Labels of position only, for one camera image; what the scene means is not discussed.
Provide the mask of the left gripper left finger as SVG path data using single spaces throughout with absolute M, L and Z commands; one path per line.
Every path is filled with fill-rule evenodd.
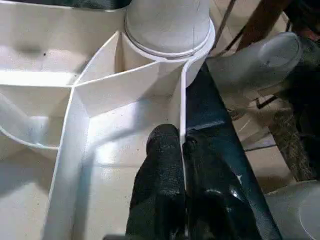
M 142 240 L 180 240 L 186 196 L 180 136 L 173 124 L 150 133 L 146 158 L 136 173 L 125 234 Z

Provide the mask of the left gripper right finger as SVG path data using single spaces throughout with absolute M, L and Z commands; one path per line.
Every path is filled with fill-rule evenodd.
M 260 240 L 256 219 L 237 176 L 200 131 L 186 136 L 188 235 L 191 240 Z

